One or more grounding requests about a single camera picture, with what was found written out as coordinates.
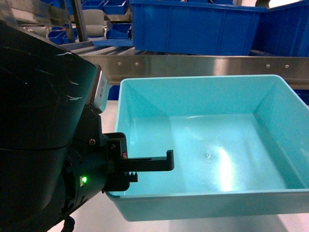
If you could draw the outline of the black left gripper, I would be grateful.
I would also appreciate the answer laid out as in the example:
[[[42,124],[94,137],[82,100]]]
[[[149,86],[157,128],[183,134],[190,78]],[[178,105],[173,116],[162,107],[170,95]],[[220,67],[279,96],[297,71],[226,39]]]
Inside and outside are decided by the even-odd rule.
[[[85,105],[62,169],[66,199],[61,210],[68,216],[104,188],[104,192],[126,191],[138,182],[137,172],[174,169],[174,153],[164,157],[131,158],[122,132],[102,135],[101,111]]]

